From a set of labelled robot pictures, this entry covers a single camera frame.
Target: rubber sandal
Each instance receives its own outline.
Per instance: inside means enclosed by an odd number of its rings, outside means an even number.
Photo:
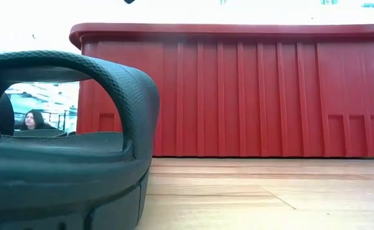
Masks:
[[[154,81],[135,68],[66,52],[0,54],[0,98],[18,82],[86,79],[113,99],[123,133],[12,137],[0,131],[0,229],[136,227],[159,113]]]
[[[2,135],[13,135],[15,130],[15,115],[13,106],[6,93],[0,98],[0,132]]]
[[[66,135],[65,131],[57,129],[22,130],[13,133],[14,137],[64,137]]]

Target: red storage container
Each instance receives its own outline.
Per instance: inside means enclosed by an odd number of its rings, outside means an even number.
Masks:
[[[70,41],[155,80],[155,156],[374,157],[374,25],[79,24]],[[81,82],[77,131],[111,130],[113,102]]]

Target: woman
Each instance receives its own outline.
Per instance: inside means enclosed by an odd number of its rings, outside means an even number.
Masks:
[[[20,130],[36,130],[36,129],[56,129],[45,123],[42,113],[38,110],[27,112],[25,122],[23,122]]]

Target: wooden floor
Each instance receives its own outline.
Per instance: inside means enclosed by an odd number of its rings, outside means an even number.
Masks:
[[[137,230],[374,230],[374,160],[156,158]]]

